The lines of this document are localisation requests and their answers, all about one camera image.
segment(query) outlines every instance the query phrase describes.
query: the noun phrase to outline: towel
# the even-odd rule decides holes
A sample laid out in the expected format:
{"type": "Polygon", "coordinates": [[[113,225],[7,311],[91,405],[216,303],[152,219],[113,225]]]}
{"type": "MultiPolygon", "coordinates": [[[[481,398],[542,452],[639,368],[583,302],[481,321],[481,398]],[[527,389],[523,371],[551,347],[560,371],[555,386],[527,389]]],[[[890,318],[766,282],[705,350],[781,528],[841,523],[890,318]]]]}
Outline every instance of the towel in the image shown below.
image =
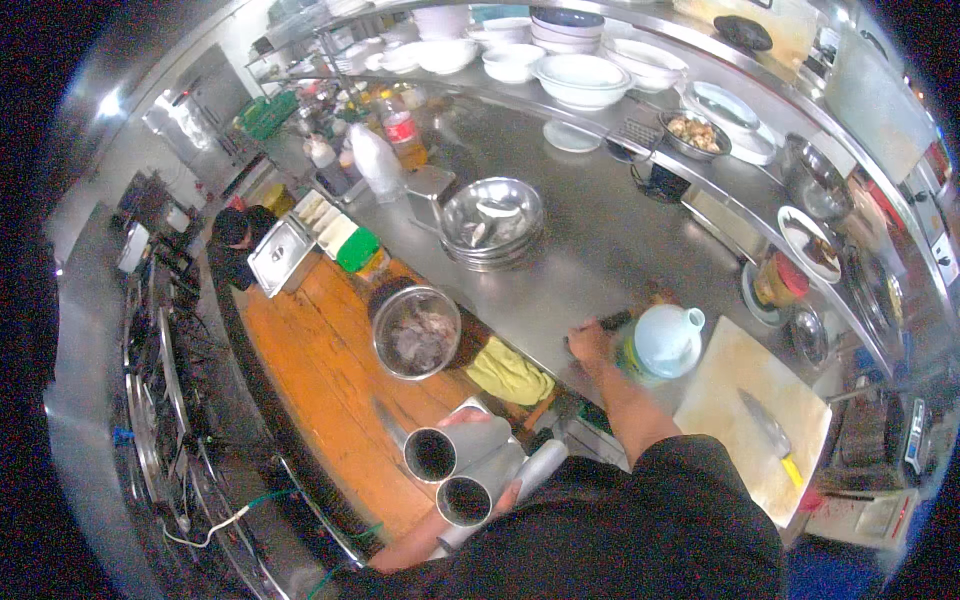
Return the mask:
{"type": "Polygon", "coordinates": [[[532,406],[553,391],[553,379],[495,337],[490,338],[466,371],[487,393],[514,404],[532,406]]]}

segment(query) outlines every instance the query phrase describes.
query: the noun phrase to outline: chef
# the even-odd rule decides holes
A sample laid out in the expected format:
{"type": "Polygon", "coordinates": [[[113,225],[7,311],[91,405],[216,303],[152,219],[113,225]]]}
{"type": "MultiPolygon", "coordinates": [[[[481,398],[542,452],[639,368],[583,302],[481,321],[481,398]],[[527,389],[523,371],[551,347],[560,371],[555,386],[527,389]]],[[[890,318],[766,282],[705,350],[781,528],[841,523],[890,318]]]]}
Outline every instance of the chef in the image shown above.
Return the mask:
{"type": "Polygon", "coordinates": [[[238,290],[246,290],[251,283],[256,283],[247,256],[274,223],[274,213],[257,204],[243,212],[232,206],[221,210],[213,220],[210,242],[206,245],[213,281],[229,283],[238,290]]]}
{"type": "MultiPolygon", "coordinates": [[[[570,457],[459,551],[427,561],[448,524],[434,510],[356,572],[334,578],[351,598],[773,598],[783,591],[780,537],[716,439],[685,436],[611,360],[595,319],[570,350],[600,390],[632,472],[570,457]]],[[[488,419],[465,408],[447,418],[488,419]]]]}

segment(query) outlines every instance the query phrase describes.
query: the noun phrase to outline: wooden cutting board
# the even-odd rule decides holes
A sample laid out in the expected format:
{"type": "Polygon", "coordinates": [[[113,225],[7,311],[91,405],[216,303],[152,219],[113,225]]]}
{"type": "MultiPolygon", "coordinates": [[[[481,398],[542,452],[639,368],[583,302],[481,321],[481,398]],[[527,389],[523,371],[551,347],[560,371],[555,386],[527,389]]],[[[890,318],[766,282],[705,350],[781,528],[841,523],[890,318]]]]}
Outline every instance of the wooden cutting board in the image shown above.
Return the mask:
{"type": "Polygon", "coordinates": [[[827,438],[829,407],[789,368],[726,317],[720,317],[674,422],[686,434],[727,447],[754,502],[785,528],[797,511],[827,438]],[[780,422],[804,478],[797,488],[747,412],[738,389],[753,394],[780,422]]]}

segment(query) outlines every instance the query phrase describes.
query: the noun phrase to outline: plate with food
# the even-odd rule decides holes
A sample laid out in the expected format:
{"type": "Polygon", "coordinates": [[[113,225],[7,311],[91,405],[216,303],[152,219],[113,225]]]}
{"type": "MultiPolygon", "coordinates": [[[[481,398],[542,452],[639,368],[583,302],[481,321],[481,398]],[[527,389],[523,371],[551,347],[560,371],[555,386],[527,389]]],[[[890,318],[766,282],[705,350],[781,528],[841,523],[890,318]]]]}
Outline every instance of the plate with food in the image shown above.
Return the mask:
{"type": "Polygon", "coordinates": [[[692,110],[661,112],[660,124],[666,140],[685,156],[713,160],[730,153],[730,138],[723,130],[692,110]]]}
{"type": "Polygon", "coordinates": [[[840,257],[824,231],[796,206],[777,212],[780,233],[807,269],[827,283],[840,281],[840,257]]]}

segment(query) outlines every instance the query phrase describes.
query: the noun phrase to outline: yellow knife handle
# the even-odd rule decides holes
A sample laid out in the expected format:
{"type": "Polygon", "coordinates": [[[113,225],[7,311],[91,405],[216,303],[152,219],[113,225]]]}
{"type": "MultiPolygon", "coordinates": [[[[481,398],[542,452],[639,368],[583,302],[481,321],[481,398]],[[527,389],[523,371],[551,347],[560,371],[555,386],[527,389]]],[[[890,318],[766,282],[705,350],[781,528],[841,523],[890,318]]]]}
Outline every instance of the yellow knife handle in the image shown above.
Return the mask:
{"type": "Polygon", "coordinates": [[[793,454],[787,454],[781,458],[780,463],[783,465],[783,470],[786,471],[786,474],[790,475],[793,485],[802,488],[804,486],[804,479],[800,475],[800,470],[797,469],[797,465],[793,462],[793,454]]]}

